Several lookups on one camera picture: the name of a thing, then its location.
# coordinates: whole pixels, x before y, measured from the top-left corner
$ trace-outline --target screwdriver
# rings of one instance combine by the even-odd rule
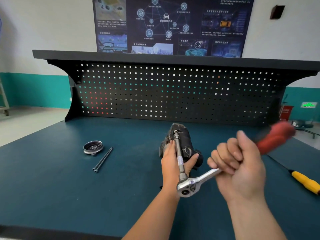
[[[298,182],[300,182],[305,188],[310,190],[311,192],[315,193],[316,195],[320,196],[320,184],[318,184],[316,181],[308,178],[307,176],[303,175],[302,173],[299,173],[295,170],[288,169],[284,165],[282,165],[280,162],[275,160],[273,157],[266,154],[269,158],[271,158],[273,161],[278,163],[279,165],[283,166],[288,172],[291,174],[292,177],[294,177]]]

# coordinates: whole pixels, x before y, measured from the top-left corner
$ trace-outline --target car icon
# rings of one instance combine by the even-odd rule
[[[220,22],[220,27],[230,27],[231,26],[231,21],[221,21]]]

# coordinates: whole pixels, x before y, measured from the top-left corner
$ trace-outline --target wall poster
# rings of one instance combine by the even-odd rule
[[[242,55],[254,0],[93,0],[98,52]]]

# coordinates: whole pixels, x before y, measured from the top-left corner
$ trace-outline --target yellow screwdriver handle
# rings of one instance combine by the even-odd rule
[[[316,195],[320,195],[320,184],[318,184],[316,181],[308,178],[307,176],[297,171],[293,171],[291,175],[300,183],[302,183],[303,186],[306,187],[308,190],[315,193]]]

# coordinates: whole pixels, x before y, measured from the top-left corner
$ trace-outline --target white wall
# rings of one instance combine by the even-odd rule
[[[270,20],[275,5],[286,5]],[[96,51],[92,0],[0,0],[0,71],[65,75],[32,49]],[[320,61],[320,0],[254,0],[244,58]],[[291,86],[320,88],[320,76]]]

